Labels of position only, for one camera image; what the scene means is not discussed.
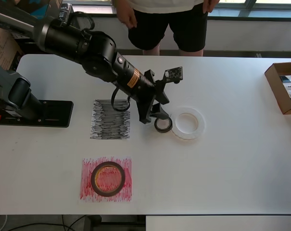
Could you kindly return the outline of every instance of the black shorts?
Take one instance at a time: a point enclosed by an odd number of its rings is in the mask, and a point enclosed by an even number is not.
[[[180,50],[200,51],[205,46],[208,17],[208,13],[203,13],[202,6],[199,4],[190,11],[178,13],[143,13],[134,10],[137,27],[129,30],[129,39],[137,48],[151,50],[162,40],[169,25]]]

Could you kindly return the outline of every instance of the person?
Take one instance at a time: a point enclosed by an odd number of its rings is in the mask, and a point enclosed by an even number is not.
[[[159,43],[169,25],[180,55],[202,56],[208,12],[219,0],[118,0],[117,16],[128,37],[144,55],[159,55]]]

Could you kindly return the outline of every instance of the orange label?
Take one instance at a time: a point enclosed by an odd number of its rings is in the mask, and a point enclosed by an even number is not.
[[[139,78],[140,78],[140,72],[137,69],[135,69],[131,80],[127,83],[127,86],[129,86],[130,88],[133,88],[138,82]]]

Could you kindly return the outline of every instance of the window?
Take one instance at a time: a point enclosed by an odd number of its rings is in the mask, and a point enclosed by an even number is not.
[[[221,0],[220,3],[245,3],[245,0]]]
[[[221,0],[220,8],[291,10],[291,0]]]
[[[265,3],[265,4],[291,4],[291,0],[257,0],[256,3]]]
[[[112,5],[112,0],[63,0],[75,5]]]

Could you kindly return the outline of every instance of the clear tape roll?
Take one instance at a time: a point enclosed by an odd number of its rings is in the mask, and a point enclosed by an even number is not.
[[[181,114],[190,114],[196,118],[196,120],[198,122],[198,126],[197,126],[197,129],[195,131],[190,132],[190,133],[185,133],[185,132],[181,131],[180,128],[178,128],[178,125],[176,123],[176,119]],[[179,137],[183,140],[194,140],[194,139],[198,138],[199,136],[201,136],[204,129],[205,129],[205,121],[204,121],[202,114],[200,112],[198,112],[196,109],[191,108],[191,107],[179,107],[179,108],[175,109],[171,114],[171,120],[173,122],[173,128],[172,128],[173,133],[177,137]]]

